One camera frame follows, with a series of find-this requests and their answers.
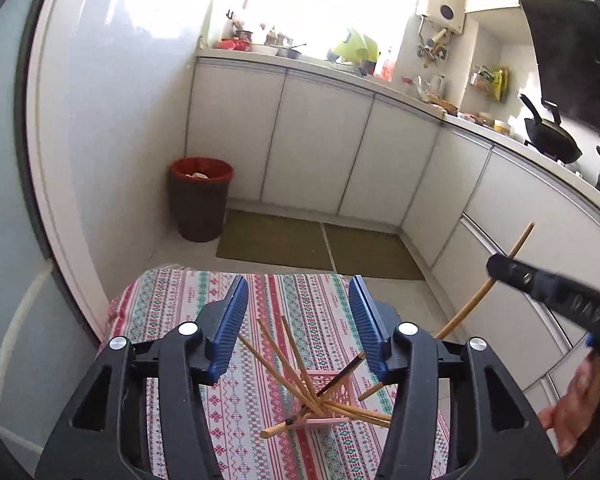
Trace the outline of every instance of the black frying pan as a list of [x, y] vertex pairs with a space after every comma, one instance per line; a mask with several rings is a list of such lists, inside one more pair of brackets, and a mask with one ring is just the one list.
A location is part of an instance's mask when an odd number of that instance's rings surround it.
[[565, 164], [571, 164], [578, 160], [582, 152], [573, 137], [560, 126], [561, 119], [558, 107], [542, 100], [542, 104], [546, 105], [554, 116], [553, 121], [548, 121], [540, 116], [538, 110], [526, 95], [520, 94], [520, 100], [534, 115], [533, 119], [525, 119], [525, 126], [531, 143], [538, 151], [556, 160], [561, 160]]

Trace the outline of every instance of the countertop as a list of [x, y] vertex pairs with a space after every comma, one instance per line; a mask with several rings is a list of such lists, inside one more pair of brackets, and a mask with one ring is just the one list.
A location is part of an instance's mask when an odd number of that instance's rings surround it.
[[400, 101], [401, 103], [409, 105], [413, 108], [417, 108], [418, 110], [439, 120], [442, 120], [443, 116], [445, 115], [444, 112], [436, 110], [422, 101], [418, 101], [413, 97], [403, 94], [402, 92], [398, 92], [393, 88], [382, 85], [379, 82], [379, 79], [353, 75], [347, 72], [342, 72], [341, 70], [323, 66], [321, 64], [300, 61], [297, 59], [289, 59], [286, 57], [268, 56], [267, 54], [256, 54], [254, 52], [221, 50], [219, 48], [204, 48], [198, 50], [196, 55], [198, 57], [215, 57], [217, 59], [235, 59], [252, 63], [264, 63], [268, 65], [281, 66], [284, 68], [291, 68], [293, 70], [300, 70], [302, 72], [310, 72], [315, 75], [336, 79], [338, 81], [342, 81], [343, 83], [349, 83], [358, 86], [359, 88], [364, 88], [371, 92], [375, 92], [396, 101]]
[[555, 178], [558, 178], [567, 186], [580, 193], [588, 202], [600, 210], [600, 192], [593, 187], [591, 184], [586, 182], [584, 179], [576, 176], [574, 173], [569, 171], [564, 166], [554, 162], [547, 156], [541, 155], [537, 152], [525, 146], [521, 142], [517, 142], [511, 137], [501, 135], [493, 130], [479, 126], [478, 124], [471, 123], [459, 119], [457, 117], [445, 114], [431, 106], [414, 99], [406, 94], [398, 92], [392, 88], [384, 86], [371, 78], [358, 77], [350, 73], [341, 72], [333, 68], [328, 68], [320, 64], [314, 64], [306, 61], [300, 61], [295, 59], [287, 59], [285, 57], [268, 56], [266, 54], [256, 54], [254, 52], [238, 52], [235, 50], [219, 50], [216, 48], [206, 48], [198, 50], [196, 55], [204, 58], [218, 58], [218, 59], [235, 59], [240, 61], [263, 63], [274, 66], [281, 66], [284, 68], [290, 68], [293, 70], [301, 70], [303, 72], [310, 72], [316, 75], [328, 77], [331, 79], [339, 80], [344, 83], [349, 83], [360, 88], [375, 92], [385, 97], [394, 99], [401, 103], [404, 103], [410, 107], [416, 108], [426, 114], [429, 114], [433, 118], [453, 125], [456, 128], [462, 128], [467, 130], [474, 135], [483, 137], [484, 139], [493, 142], [497, 146], [502, 146], [517, 155], [525, 158], [529, 162], [543, 168], [544, 170], [551, 173]]

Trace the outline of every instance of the blue gripper pad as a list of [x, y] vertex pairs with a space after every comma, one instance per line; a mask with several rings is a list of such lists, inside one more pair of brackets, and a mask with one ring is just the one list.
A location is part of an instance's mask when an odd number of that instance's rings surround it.
[[362, 276], [354, 276], [349, 282], [349, 306], [369, 369], [383, 382], [388, 373], [383, 348], [390, 335]]
[[208, 344], [206, 355], [210, 361], [208, 376], [212, 383], [218, 382], [228, 366], [231, 355], [234, 352], [235, 340], [240, 332], [244, 314], [247, 311], [249, 302], [249, 285], [247, 281], [237, 276], [224, 297], [226, 303], [222, 320], [218, 326], [218, 331], [214, 338]]

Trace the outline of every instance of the metal screw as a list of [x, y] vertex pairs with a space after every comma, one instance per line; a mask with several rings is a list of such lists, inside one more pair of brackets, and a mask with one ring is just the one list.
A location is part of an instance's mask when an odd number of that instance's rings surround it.
[[188, 321], [178, 327], [178, 332], [182, 335], [193, 335], [198, 331], [198, 326], [193, 321]]
[[573, 303], [571, 303], [572, 310], [578, 310], [580, 305], [582, 304], [582, 296], [577, 294], [575, 298], [573, 298]]
[[593, 322], [597, 323], [599, 321], [600, 321], [600, 306], [596, 309], [596, 312], [593, 315]]
[[482, 352], [487, 348], [487, 342], [480, 337], [474, 337], [469, 339], [469, 346], [478, 352]]
[[119, 335], [118, 337], [113, 338], [109, 341], [109, 347], [113, 350], [120, 350], [126, 346], [126, 339]]
[[418, 327], [413, 323], [400, 323], [398, 325], [398, 332], [404, 335], [414, 335], [418, 333]]

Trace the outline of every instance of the red container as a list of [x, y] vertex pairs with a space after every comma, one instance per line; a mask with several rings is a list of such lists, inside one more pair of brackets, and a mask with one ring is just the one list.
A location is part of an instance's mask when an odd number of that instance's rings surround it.
[[208, 242], [222, 234], [233, 177], [234, 168], [216, 158], [187, 157], [170, 165], [169, 204], [183, 238]]

